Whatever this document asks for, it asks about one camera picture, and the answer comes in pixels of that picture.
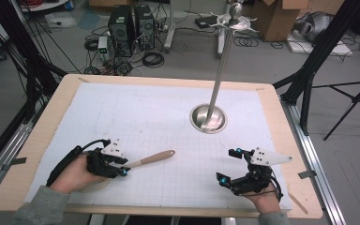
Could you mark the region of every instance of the metal pole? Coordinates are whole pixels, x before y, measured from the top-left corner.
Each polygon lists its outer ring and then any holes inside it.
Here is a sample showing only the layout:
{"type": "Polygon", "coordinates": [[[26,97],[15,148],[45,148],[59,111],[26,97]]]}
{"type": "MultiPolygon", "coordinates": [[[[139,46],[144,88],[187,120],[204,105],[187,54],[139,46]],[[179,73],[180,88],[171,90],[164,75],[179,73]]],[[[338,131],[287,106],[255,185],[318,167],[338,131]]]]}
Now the metal pole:
{"type": "Polygon", "coordinates": [[[212,97],[210,99],[209,110],[207,112],[206,122],[212,117],[212,112],[215,109],[216,99],[218,98],[218,89],[221,85],[221,75],[227,63],[227,58],[230,53],[230,48],[233,45],[233,31],[228,30],[226,34],[226,40],[224,42],[223,54],[221,55],[220,64],[218,65],[215,87],[213,88],[212,97]]]}

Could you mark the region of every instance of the gray sleeve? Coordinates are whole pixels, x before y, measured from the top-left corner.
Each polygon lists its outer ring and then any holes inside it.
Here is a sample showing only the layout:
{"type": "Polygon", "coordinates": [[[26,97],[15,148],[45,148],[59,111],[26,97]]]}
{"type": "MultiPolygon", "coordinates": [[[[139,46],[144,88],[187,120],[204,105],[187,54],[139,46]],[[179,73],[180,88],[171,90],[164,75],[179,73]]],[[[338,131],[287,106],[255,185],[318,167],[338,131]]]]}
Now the gray sleeve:
{"type": "Polygon", "coordinates": [[[41,186],[33,200],[14,214],[13,224],[59,224],[69,196],[41,186]]]}
{"type": "Polygon", "coordinates": [[[288,216],[284,213],[271,213],[259,215],[260,225],[289,225],[288,216]]]}

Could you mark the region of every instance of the table surface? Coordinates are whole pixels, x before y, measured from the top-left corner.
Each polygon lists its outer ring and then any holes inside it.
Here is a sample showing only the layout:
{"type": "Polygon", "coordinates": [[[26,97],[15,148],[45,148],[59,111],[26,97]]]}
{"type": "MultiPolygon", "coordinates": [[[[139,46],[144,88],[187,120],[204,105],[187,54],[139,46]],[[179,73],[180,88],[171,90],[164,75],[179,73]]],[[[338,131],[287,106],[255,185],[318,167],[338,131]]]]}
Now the table surface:
{"type": "MultiPolygon", "coordinates": [[[[213,88],[214,82],[108,77],[90,75],[67,75],[61,81],[51,101],[40,116],[33,131],[17,158],[27,158],[24,164],[11,166],[0,185],[0,211],[15,211],[23,205],[23,200],[34,179],[40,159],[48,148],[54,132],[67,111],[81,83],[116,83],[148,86],[180,86],[213,88]]],[[[299,153],[296,141],[279,102],[278,95],[271,84],[247,82],[223,82],[221,89],[257,91],[269,126],[272,142],[281,154],[292,156],[293,161],[281,165],[287,182],[287,189],[293,201],[290,218],[320,218],[323,215],[315,190],[309,179],[300,179],[299,173],[306,167],[299,153]]],[[[67,212],[123,214],[123,215],[162,215],[194,217],[256,217],[256,212],[239,209],[203,209],[203,208],[163,208],[145,206],[115,205],[76,205],[67,206],[67,212]]]]}

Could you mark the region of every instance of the grid paper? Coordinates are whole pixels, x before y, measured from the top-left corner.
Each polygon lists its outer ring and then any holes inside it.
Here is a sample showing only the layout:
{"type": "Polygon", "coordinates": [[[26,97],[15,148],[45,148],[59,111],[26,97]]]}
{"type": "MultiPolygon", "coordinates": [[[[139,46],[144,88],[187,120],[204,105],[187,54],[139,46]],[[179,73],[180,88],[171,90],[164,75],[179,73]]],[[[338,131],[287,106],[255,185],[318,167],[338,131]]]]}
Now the grid paper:
{"type": "MultiPolygon", "coordinates": [[[[74,193],[70,203],[254,209],[250,201],[221,187],[216,172],[232,179],[248,172],[243,159],[228,156],[230,148],[275,150],[259,95],[257,91],[220,90],[217,105],[227,114],[228,125],[217,134],[204,134],[191,125],[189,114],[195,106],[208,102],[211,93],[208,88],[83,83],[40,161],[24,201],[32,200],[50,171],[76,145],[119,139],[129,162],[165,150],[176,153],[134,168],[104,189],[74,193]]],[[[290,210],[280,167],[273,170],[285,195],[280,206],[290,210]]]]}

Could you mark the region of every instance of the tripod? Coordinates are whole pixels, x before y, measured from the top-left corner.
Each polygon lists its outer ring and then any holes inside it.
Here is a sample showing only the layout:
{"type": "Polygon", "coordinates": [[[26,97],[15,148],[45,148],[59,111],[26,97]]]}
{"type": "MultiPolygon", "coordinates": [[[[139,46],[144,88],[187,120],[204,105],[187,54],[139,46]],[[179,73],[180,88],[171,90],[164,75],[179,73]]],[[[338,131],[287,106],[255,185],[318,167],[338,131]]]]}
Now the tripod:
{"type": "Polygon", "coordinates": [[[326,141],[329,136],[335,131],[335,129],[340,125],[340,123],[346,118],[346,116],[352,111],[352,109],[356,106],[356,104],[360,103],[360,92],[355,97],[342,91],[337,88],[337,86],[344,86],[344,85],[353,85],[353,84],[360,84],[360,82],[345,82],[345,83],[336,83],[336,84],[327,84],[321,86],[313,86],[312,88],[321,88],[321,87],[330,87],[335,91],[338,91],[340,94],[350,98],[352,100],[352,106],[341,116],[340,120],[335,124],[335,126],[329,131],[329,133],[323,139],[326,141]]]}

